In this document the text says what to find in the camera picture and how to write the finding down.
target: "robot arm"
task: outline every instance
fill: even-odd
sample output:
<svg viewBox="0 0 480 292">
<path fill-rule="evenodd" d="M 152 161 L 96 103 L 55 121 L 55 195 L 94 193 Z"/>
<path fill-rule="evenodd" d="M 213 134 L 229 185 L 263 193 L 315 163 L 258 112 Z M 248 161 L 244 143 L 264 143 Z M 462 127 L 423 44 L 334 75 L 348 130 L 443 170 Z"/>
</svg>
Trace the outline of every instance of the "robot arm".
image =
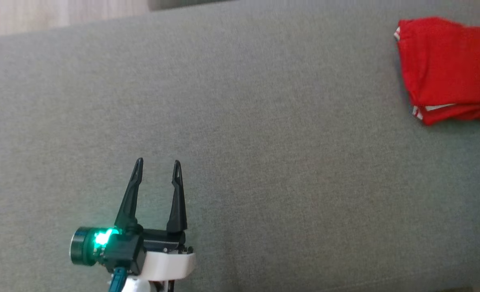
<svg viewBox="0 0 480 292">
<path fill-rule="evenodd" d="M 99 263 L 112 274 L 109 292 L 173 292 L 174 282 L 196 266 L 193 248 L 184 245 L 188 228 L 184 186 L 175 161 L 175 188 L 166 230 L 144 229 L 135 217 L 143 159 L 136 161 L 114 227 L 80 227 L 71 240 L 73 264 Z"/>
</svg>

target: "folded clothing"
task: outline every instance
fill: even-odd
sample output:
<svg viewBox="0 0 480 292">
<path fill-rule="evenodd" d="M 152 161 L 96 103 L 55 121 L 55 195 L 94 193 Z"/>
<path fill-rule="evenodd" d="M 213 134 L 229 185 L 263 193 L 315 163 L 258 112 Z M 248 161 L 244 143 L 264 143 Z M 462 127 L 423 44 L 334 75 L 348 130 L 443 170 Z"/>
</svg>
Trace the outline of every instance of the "folded clothing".
<svg viewBox="0 0 480 292">
<path fill-rule="evenodd" d="M 431 17 L 400 20 L 394 35 L 414 116 L 480 120 L 480 27 Z"/>
</svg>

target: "cable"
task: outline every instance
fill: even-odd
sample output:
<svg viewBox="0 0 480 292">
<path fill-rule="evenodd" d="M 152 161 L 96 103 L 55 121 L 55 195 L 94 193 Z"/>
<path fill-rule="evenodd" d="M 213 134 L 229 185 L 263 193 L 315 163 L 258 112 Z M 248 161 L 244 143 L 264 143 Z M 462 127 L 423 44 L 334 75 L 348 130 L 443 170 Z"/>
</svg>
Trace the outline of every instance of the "cable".
<svg viewBox="0 0 480 292">
<path fill-rule="evenodd" d="M 115 268 L 112 274 L 112 281 L 110 281 L 109 292 L 121 292 L 125 287 L 126 278 L 128 274 L 125 268 Z"/>
</svg>

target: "glowing light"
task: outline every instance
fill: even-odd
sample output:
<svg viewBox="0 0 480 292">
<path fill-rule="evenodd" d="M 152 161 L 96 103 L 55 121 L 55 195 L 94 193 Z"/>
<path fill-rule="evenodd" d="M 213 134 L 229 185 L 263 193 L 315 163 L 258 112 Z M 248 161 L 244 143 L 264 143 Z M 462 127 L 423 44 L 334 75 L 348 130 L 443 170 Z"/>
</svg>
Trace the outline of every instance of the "glowing light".
<svg viewBox="0 0 480 292">
<path fill-rule="evenodd" d="M 112 229 L 112 228 L 107 229 L 107 231 L 105 233 L 98 232 L 98 233 L 94 234 L 95 235 L 94 243 L 96 245 L 104 246 L 108 243 L 110 235 L 111 234 L 116 234 L 116 233 L 119 233 L 119 231 L 117 231 L 116 229 Z"/>
</svg>

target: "gray object on floor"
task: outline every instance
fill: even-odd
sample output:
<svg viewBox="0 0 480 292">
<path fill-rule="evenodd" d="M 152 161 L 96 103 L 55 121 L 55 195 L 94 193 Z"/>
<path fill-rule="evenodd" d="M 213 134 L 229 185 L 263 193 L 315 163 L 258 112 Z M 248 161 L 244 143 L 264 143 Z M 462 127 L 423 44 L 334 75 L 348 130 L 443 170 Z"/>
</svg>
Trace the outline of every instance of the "gray object on floor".
<svg viewBox="0 0 480 292">
<path fill-rule="evenodd" d="M 480 282 L 480 122 L 410 115 L 401 18 L 480 0 L 223 2 L 0 38 L 0 291 L 106 291 L 80 225 L 162 228 L 180 159 L 199 266 L 178 291 Z"/>
</svg>

